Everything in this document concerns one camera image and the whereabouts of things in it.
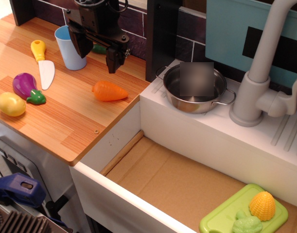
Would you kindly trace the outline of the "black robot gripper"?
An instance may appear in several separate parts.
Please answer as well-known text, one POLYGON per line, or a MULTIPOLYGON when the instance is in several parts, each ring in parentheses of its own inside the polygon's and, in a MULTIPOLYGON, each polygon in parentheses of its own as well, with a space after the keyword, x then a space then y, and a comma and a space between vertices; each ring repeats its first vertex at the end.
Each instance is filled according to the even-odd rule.
POLYGON ((119 27, 120 14, 128 8, 128 1, 121 8, 118 0, 76 0, 77 9, 66 9, 71 41, 81 58, 85 58, 97 43, 106 48, 106 65, 110 74, 116 73, 125 62, 123 52, 129 52, 129 37, 119 27))

